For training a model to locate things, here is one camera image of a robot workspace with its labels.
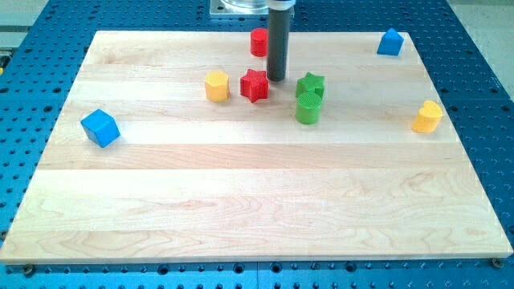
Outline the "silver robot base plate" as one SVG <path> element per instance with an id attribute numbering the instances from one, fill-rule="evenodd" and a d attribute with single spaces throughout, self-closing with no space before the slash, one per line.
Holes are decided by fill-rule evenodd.
<path id="1" fill-rule="evenodd" d="M 294 7 L 285 10 L 288 18 L 294 18 Z M 209 0 L 210 19 L 268 18 L 269 9 L 265 0 Z"/>

